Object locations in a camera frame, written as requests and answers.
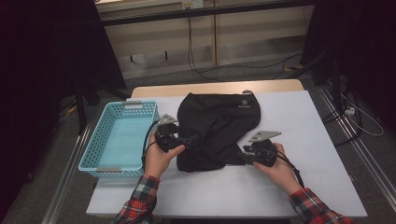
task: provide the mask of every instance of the right hand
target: right hand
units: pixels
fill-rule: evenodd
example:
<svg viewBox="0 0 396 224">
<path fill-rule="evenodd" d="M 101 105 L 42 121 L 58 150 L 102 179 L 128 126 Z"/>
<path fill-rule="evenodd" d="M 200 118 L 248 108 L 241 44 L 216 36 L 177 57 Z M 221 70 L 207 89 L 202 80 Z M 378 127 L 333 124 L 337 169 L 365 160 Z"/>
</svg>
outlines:
<svg viewBox="0 0 396 224">
<path fill-rule="evenodd" d="M 273 143 L 276 149 L 285 154 L 285 149 L 279 143 Z M 272 167 L 264 166 L 258 162 L 253 162 L 253 166 L 256 167 L 262 173 L 265 173 L 270 179 L 280 186 L 288 195 L 291 195 L 302 189 L 301 185 L 297 182 L 294 172 L 291 167 L 280 158 L 276 159 L 276 163 Z"/>
</svg>

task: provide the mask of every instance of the white table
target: white table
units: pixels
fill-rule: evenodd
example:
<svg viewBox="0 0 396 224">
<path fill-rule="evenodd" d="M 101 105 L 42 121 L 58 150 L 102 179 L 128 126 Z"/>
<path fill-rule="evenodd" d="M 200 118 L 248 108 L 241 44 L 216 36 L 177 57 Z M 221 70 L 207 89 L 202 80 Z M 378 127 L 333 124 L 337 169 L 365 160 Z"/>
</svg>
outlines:
<svg viewBox="0 0 396 224">
<path fill-rule="evenodd" d="M 258 130 L 280 131 L 291 162 L 311 188 L 331 209 L 348 217 L 366 217 L 332 141 L 307 91 L 256 93 L 262 120 L 238 144 L 247 145 Z M 149 98 L 160 115 L 176 116 L 184 96 Z M 100 178 L 87 213 L 117 214 L 130 198 L 136 180 Z M 173 160 L 163 174 L 154 214 L 158 217 L 295 217 L 288 196 L 252 166 L 226 166 L 211 172 L 183 173 Z"/>
</svg>

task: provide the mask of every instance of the left hand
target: left hand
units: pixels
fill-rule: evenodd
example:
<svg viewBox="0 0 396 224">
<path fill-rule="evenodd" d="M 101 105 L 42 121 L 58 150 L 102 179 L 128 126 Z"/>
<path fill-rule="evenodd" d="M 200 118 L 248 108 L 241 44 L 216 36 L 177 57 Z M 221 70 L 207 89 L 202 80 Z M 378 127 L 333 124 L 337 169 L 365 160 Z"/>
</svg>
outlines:
<svg viewBox="0 0 396 224">
<path fill-rule="evenodd" d="M 155 133 L 151 133 L 149 142 L 155 142 Z M 184 146 L 178 146 L 169 150 L 167 153 L 162 151 L 157 143 L 152 144 L 146 154 L 145 175 L 161 178 L 161 175 L 168 168 L 171 160 L 185 149 Z"/>
</svg>

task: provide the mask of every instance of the gray floor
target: gray floor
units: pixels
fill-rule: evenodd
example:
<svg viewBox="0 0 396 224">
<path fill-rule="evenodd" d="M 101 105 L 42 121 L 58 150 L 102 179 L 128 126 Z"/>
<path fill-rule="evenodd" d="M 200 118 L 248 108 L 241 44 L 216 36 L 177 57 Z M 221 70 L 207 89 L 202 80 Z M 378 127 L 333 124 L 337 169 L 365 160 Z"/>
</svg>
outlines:
<svg viewBox="0 0 396 224">
<path fill-rule="evenodd" d="M 265 60 L 251 63 L 240 63 L 246 66 L 264 66 L 279 62 L 280 60 Z M 293 58 L 286 62 L 286 66 L 297 65 L 298 58 Z M 282 64 L 269 68 L 220 68 L 211 72 L 203 73 L 206 77 L 214 77 L 223 81 L 242 80 L 264 80 L 271 79 L 282 70 Z M 290 73 L 284 72 L 281 76 L 287 77 Z M 306 90 L 309 90 L 311 97 L 319 114 L 324 117 L 331 110 L 326 106 L 322 96 L 312 83 L 311 76 L 304 75 L 300 78 Z M 206 83 L 214 80 L 200 77 L 191 70 L 173 72 L 166 75 L 152 75 L 148 77 L 136 77 L 126 80 L 130 93 L 138 86 L 168 85 L 183 83 Z M 99 92 L 103 99 L 110 95 Z M 375 117 L 375 111 L 370 108 L 364 99 L 359 97 L 361 109 Z M 91 118 L 96 106 L 87 105 L 88 117 Z M 363 124 L 371 132 L 378 132 L 377 127 L 366 117 L 363 117 Z M 347 139 L 336 121 L 326 124 L 326 128 L 334 143 Z M 361 141 L 368 147 L 375 160 L 388 178 L 394 182 L 396 180 L 395 158 L 396 158 L 396 133 L 389 130 L 384 125 L 385 133 L 382 136 L 371 136 L 367 133 L 361 135 Z M 58 121 L 56 132 L 52 136 L 47 153 L 33 171 L 33 181 L 26 184 L 21 189 L 20 195 L 12 204 L 7 217 L 3 223 L 40 223 L 50 205 L 50 200 L 61 179 L 64 167 L 68 163 L 72 149 L 78 139 L 78 117 L 77 113 L 71 116 L 61 117 Z M 389 205 L 381 189 L 375 183 L 366 166 L 358 156 L 355 148 L 351 144 L 345 144 L 336 148 L 343 161 L 347 172 L 353 175 L 356 180 L 353 182 L 368 217 L 356 219 L 356 223 L 391 223 L 396 220 L 396 213 Z M 85 214 L 88 202 L 92 196 L 95 179 L 79 171 L 74 172 L 73 182 L 82 183 L 71 185 L 64 198 L 64 205 L 61 208 L 57 223 L 108 223 L 110 219 L 91 217 Z"/>
</svg>

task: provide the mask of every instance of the plastic basket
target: plastic basket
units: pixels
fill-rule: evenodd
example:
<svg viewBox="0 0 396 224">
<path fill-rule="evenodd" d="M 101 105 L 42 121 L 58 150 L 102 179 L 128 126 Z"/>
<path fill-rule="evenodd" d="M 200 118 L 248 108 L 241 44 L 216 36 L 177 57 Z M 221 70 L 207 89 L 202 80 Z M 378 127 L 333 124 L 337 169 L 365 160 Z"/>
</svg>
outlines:
<svg viewBox="0 0 396 224">
<path fill-rule="evenodd" d="M 107 104 L 78 169 L 95 177 L 141 176 L 143 142 L 158 118 L 154 101 Z"/>
</svg>

